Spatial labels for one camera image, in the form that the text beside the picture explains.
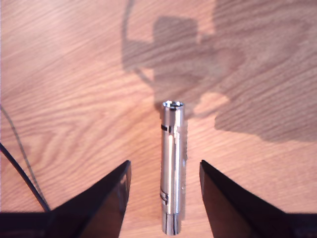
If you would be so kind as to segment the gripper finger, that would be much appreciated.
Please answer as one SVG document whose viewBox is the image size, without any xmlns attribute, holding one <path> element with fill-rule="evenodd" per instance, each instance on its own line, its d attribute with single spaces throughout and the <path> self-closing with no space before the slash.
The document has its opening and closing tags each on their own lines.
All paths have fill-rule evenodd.
<svg viewBox="0 0 317 238">
<path fill-rule="evenodd" d="M 117 238 L 125 215 L 131 162 L 125 161 L 87 190 L 54 209 L 52 238 Z"/>
<path fill-rule="evenodd" d="M 215 238 L 291 238 L 286 214 L 250 193 L 205 160 L 200 183 Z"/>
</svg>

